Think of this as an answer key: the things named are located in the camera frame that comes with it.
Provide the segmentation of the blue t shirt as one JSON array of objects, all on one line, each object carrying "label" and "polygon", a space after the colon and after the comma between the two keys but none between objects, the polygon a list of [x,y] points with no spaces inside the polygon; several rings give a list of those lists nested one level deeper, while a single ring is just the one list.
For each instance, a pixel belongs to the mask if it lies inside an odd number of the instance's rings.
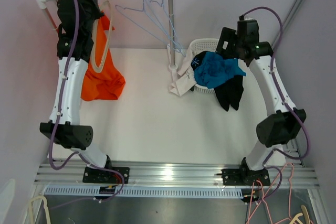
[{"label": "blue t shirt", "polygon": [[192,60],[194,78],[198,85],[217,88],[234,76],[246,76],[237,59],[223,59],[215,52],[203,51]]}]

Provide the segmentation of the black t shirt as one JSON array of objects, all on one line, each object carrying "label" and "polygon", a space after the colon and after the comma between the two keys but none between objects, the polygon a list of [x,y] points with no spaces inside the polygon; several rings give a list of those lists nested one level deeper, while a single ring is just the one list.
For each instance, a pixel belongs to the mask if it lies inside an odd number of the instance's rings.
[{"label": "black t shirt", "polygon": [[224,84],[213,88],[220,106],[228,111],[229,108],[239,109],[239,104],[243,95],[243,78],[244,76],[234,76]]}]

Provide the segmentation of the green white t shirt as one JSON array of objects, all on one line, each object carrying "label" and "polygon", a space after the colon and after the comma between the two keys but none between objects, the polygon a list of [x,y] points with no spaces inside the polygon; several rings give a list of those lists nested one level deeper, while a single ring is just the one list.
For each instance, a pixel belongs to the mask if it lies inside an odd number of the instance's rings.
[{"label": "green white t shirt", "polygon": [[170,93],[181,97],[196,85],[194,70],[191,67],[191,62],[193,59],[193,51],[191,47],[189,47],[186,51],[185,57],[183,57],[180,68],[174,68],[171,71],[173,82],[169,85],[168,88]]}]

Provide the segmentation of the light blue wire hanger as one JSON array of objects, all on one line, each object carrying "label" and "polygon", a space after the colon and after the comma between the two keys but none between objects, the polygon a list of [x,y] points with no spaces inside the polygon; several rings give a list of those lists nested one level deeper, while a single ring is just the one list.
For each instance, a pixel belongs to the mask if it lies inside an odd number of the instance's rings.
[{"label": "light blue wire hanger", "polygon": [[173,62],[173,58],[175,57],[175,53],[178,52],[180,53],[183,57],[186,55],[186,51],[183,48],[182,44],[179,42],[177,33],[175,31],[175,26],[174,26],[174,3],[173,0],[167,0],[167,6],[168,6],[168,11],[165,9],[164,5],[164,0],[161,0],[161,3],[159,4],[164,13],[166,14],[168,21],[169,21],[169,34],[167,33],[166,30],[163,29],[163,26],[159,21],[158,27],[160,28],[161,31],[163,31],[169,40],[169,49],[170,49],[170,56],[171,56],[171,62]]},{"label": "light blue wire hanger", "polygon": [[[160,3],[161,3],[161,0],[160,1],[142,0],[140,9],[122,7],[120,5],[116,5],[115,9],[118,13],[120,13],[123,17],[128,19],[130,22],[132,22],[133,24],[135,24],[136,26],[138,26],[139,28],[141,28],[142,30],[150,34],[152,37],[154,37],[155,39],[157,39],[158,41],[160,41],[161,43],[169,47],[169,40],[168,40],[167,35],[163,31],[161,31],[160,28],[158,27],[159,25],[158,21],[159,21],[161,25],[163,26],[163,29],[166,30],[167,33],[169,34],[169,21],[162,7],[159,5]],[[168,11],[167,0],[164,0],[164,5],[165,5],[166,11]],[[131,12],[143,13],[165,35],[165,38],[163,39],[155,35],[151,31],[149,31],[148,29],[146,29],[145,27],[137,23],[134,19],[132,19],[130,16],[127,15],[127,13],[131,13]]]}]

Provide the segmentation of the orange t shirt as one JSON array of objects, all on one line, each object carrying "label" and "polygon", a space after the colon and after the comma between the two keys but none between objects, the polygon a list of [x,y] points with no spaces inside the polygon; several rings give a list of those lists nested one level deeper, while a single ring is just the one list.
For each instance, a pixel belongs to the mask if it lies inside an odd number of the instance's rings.
[{"label": "orange t shirt", "polygon": [[125,79],[123,75],[114,66],[111,51],[107,51],[107,56],[100,73],[95,72],[93,63],[100,64],[104,49],[107,42],[106,32],[114,28],[110,26],[110,19],[103,16],[98,20],[96,41],[94,42],[95,59],[94,62],[90,61],[86,71],[82,90],[81,98],[84,101],[93,100],[117,100],[125,86]]}]

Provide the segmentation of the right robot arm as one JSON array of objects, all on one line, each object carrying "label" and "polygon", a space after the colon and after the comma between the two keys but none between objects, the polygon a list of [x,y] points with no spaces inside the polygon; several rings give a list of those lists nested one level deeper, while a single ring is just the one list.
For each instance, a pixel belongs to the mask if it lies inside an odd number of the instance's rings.
[{"label": "right robot arm", "polygon": [[261,90],[267,117],[256,126],[258,138],[250,154],[236,169],[222,169],[225,186],[251,186],[260,180],[270,185],[266,169],[268,161],[281,146],[296,138],[307,115],[297,109],[289,98],[276,69],[274,52],[269,42],[259,40],[259,25],[255,19],[240,16],[237,29],[222,29],[216,53],[224,59],[240,59],[250,69]]}]

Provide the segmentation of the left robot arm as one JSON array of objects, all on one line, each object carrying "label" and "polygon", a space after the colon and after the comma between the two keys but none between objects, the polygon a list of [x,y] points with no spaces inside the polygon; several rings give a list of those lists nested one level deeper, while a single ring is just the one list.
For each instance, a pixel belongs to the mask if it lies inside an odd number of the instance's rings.
[{"label": "left robot arm", "polygon": [[80,124],[81,91],[94,46],[94,22],[104,16],[97,0],[58,0],[58,84],[54,107],[40,132],[50,140],[49,153],[58,144],[78,154],[95,169],[102,183],[112,179],[110,159],[92,143],[93,128]]}]

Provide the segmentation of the beige hanger on floor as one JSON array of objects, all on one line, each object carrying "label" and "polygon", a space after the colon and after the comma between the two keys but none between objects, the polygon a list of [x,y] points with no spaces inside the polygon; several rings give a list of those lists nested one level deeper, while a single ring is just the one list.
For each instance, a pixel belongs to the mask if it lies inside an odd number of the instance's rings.
[{"label": "beige hanger on floor", "polygon": [[28,223],[35,224],[40,208],[43,208],[47,224],[51,224],[47,198],[43,195],[38,195],[28,201]]}]

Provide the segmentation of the white laundry basket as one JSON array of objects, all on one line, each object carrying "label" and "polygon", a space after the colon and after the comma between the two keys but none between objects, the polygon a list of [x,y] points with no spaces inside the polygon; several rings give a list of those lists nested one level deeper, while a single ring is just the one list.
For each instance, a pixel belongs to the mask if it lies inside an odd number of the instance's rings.
[{"label": "white laundry basket", "polygon": [[[218,41],[219,39],[216,39],[216,38],[201,38],[201,39],[193,40],[189,45],[189,49],[192,52],[193,58],[203,51],[215,51]],[[215,93],[214,89],[209,89],[207,87],[204,87],[198,84],[194,86],[194,90],[200,93],[206,93],[206,94]]]}]

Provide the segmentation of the red pole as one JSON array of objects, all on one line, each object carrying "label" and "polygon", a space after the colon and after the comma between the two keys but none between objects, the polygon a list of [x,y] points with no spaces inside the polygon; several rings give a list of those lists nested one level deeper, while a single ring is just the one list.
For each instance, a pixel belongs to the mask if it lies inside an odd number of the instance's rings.
[{"label": "red pole", "polygon": [[57,25],[56,25],[53,17],[51,16],[50,11],[48,10],[48,8],[43,9],[43,12],[44,12],[46,18],[49,20],[52,29],[55,32],[58,32],[58,27],[57,27]]}]

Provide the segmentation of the aluminium rail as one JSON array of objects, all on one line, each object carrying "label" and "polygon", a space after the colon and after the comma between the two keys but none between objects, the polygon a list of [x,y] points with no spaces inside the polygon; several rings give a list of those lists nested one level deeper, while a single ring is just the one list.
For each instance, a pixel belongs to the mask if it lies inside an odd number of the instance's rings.
[{"label": "aluminium rail", "polygon": [[[219,176],[222,169],[236,169],[238,165],[225,164],[172,164],[146,162],[117,162],[115,167],[129,167],[128,186],[151,187],[205,187],[222,186]],[[54,170],[47,161],[40,164],[34,179],[35,185],[82,185],[86,164],[73,159],[61,170]],[[294,170],[287,166],[283,171],[281,188],[289,187],[289,176],[293,174],[291,184],[295,189],[319,188],[316,172],[313,168],[295,165]]]}]

